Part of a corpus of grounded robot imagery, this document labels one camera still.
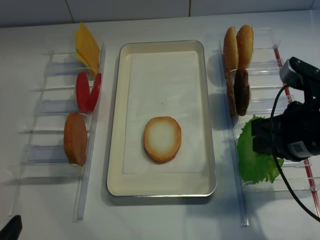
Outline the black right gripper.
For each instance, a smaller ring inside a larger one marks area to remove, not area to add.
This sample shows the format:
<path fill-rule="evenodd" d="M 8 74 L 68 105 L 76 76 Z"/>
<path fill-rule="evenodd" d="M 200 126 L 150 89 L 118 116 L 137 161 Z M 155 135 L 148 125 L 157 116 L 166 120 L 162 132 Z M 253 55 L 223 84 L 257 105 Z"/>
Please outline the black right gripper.
<path fill-rule="evenodd" d="M 273 118 L 276 155 L 293 162 L 320 154 L 320 104 L 309 108 L 293 101 L 283 114 Z M 251 121 L 252 149 L 260 154 L 272 154 L 272 122 L 258 117 Z"/>

